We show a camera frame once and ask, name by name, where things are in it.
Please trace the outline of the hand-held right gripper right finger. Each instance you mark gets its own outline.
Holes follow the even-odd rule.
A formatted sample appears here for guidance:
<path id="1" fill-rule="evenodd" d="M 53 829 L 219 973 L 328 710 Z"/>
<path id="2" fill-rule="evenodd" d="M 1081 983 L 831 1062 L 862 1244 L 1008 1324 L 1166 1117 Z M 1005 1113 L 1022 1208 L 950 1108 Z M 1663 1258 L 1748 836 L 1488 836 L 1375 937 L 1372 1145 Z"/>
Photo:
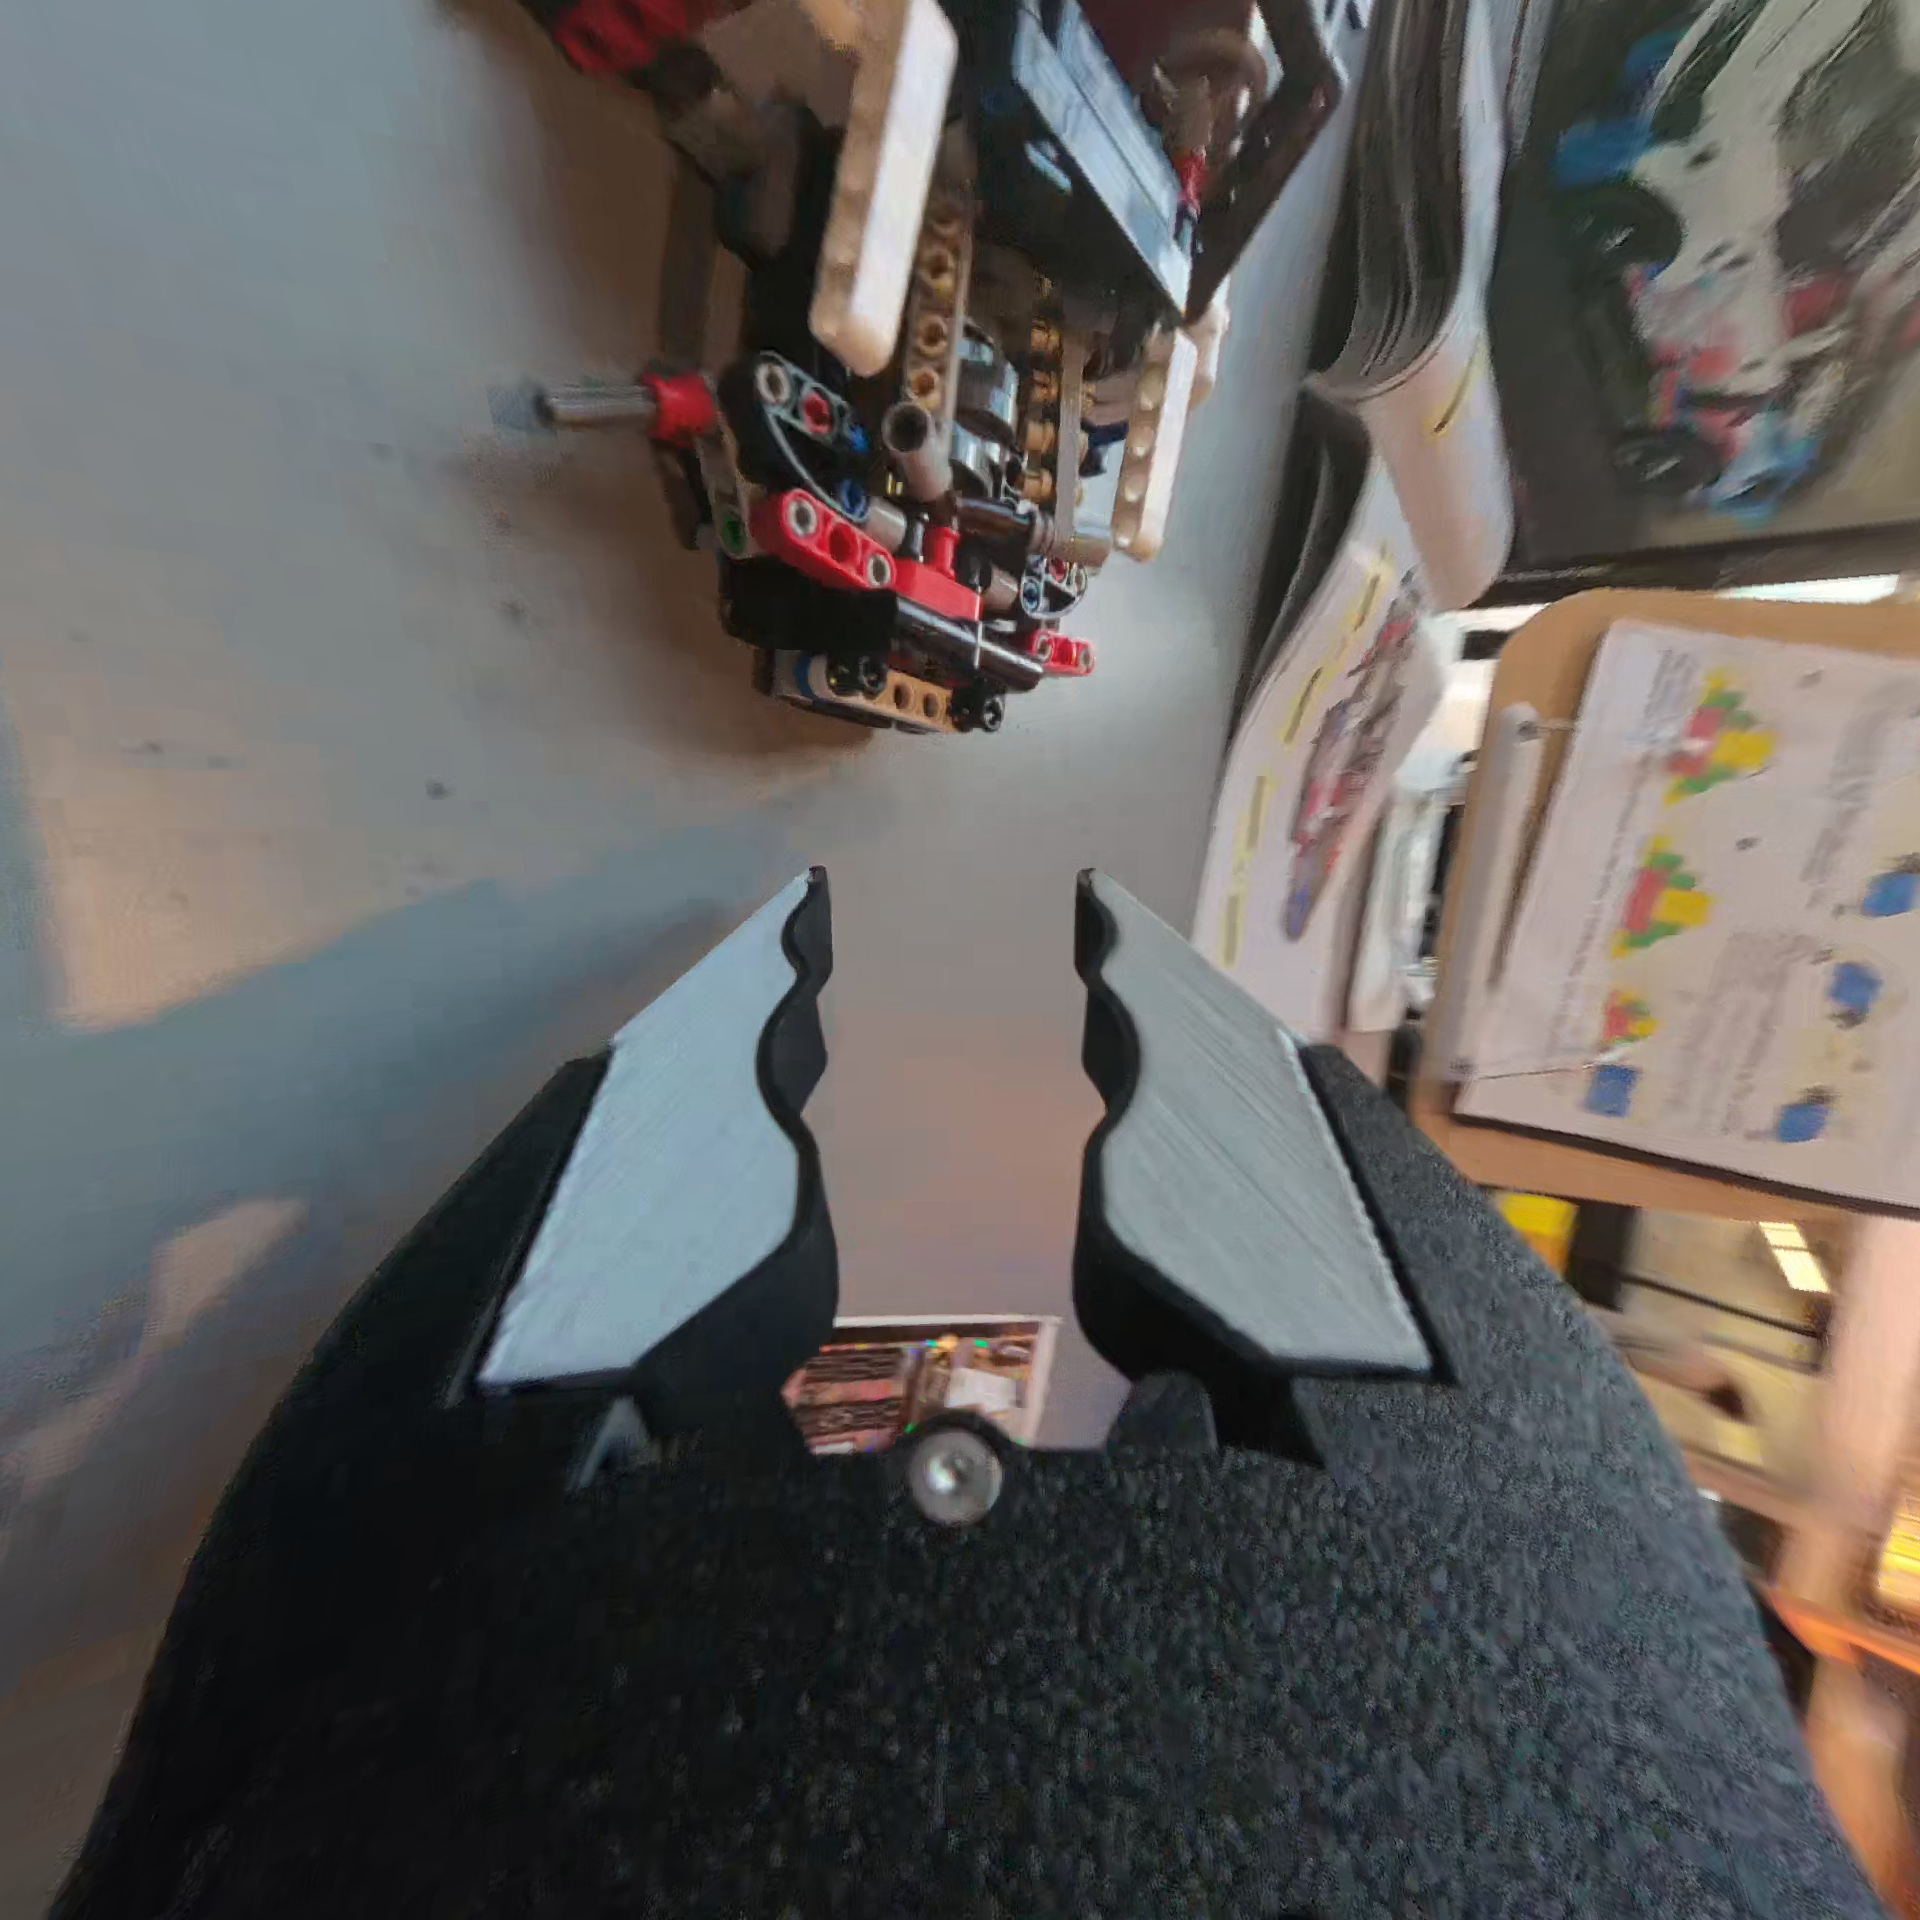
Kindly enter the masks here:
<path id="1" fill-rule="evenodd" d="M 1100 1103 L 1072 1309 L 1094 1353 L 1129 1382 L 1432 1378 L 1285 1021 L 1103 870 L 1073 881 L 1072 965 L 1078 1062 Z"/>

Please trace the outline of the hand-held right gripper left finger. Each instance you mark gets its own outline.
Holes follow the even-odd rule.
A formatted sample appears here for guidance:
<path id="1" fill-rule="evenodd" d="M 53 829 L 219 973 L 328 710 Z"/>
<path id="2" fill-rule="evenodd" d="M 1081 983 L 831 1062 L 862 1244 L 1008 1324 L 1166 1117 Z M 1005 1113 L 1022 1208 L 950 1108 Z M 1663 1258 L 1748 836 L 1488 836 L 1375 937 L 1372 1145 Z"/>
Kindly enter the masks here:
<path id="1" fill-rule="evenodd" d="M 779 1397 L 824 1343 L 839 1258 L 806 1105 L 829 975 L 809 869 L 613 1036 L 478 1389 L 624 1382 L 641 1410 L 716 1410 Z"/>

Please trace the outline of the holographic sticker sheet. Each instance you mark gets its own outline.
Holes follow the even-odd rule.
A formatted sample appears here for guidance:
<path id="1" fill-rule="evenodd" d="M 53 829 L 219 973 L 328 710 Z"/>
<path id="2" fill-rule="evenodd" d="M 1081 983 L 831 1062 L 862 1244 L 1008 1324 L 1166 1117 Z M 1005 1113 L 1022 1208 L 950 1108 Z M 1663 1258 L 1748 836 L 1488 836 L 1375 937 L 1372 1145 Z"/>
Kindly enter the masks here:
<path id="1" fill-rule="evenodd" d="M 815 1456 L 884 1452 L 948 1412 L 1030 1446 L 1057 1332 L 1056 1313 L 840 1317 L 782 1399 Z"/>

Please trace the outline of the toy brick race car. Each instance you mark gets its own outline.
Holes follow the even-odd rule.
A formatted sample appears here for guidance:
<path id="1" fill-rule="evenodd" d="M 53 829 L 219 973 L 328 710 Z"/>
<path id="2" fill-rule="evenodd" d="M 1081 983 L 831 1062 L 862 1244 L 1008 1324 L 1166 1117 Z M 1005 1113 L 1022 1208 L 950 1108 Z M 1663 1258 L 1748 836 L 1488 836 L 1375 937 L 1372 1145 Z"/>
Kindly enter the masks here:
<path id="1" fill-rule="evenodd" d="M 702 240 L 625 380 L 496 396 L 641 438 L 766 698 L 991 733 L 1161 551 L 1229 280 L 1345 88 L 1337 5 L 519 6 L 652 110 Z"/>

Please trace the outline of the grey desk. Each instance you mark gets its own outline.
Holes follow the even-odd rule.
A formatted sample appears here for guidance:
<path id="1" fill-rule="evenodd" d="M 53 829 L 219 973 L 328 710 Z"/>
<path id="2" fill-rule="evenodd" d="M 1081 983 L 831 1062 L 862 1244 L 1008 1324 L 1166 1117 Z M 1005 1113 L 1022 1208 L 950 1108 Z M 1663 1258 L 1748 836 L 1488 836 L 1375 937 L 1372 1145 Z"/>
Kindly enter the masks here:
<path id="1" fill-rule="evenodd" d="M 1231 279 L 1156 559 L 998 735 L 764 702 L 646 447 L 673 152 L 517 5 L 4 5 L 4 1914 L 232 1468 L 564 1057 L 805 865 L 853 1313 L 1070 1309 L 1072 881 L 1188 926 L 1353 103 Z"/>

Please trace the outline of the open instruction booklet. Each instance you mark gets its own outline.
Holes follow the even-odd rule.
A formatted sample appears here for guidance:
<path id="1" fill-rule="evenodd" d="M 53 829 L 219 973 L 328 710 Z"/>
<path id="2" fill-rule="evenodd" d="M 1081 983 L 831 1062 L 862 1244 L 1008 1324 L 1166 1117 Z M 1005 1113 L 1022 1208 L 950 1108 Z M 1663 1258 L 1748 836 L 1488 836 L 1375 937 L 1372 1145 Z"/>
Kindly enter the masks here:
<path id="1" fill-rule="evenodd" d="M 1515 535 L 1488 287 L 1500 5 L 1382 5 L 1351 143 L 1351 312 L 1308 374 L 1302 548 L 1240 681 L 1191 942 L 1297 1037 L 1345 1021 L 1363 858 L 1437 706 L 1432 620 Z"/>

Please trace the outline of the black toy car box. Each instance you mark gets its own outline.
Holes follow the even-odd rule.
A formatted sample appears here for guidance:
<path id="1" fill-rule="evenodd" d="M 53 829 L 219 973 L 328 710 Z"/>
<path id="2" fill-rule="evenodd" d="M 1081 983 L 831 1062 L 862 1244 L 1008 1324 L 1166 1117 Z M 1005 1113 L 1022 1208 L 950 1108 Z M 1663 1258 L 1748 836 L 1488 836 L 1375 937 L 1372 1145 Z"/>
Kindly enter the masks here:
<path id="1" fill-rule="evenodd" d="M 1916 574 L 1918 5 L 1543 5 L 1491 598 Z"/>

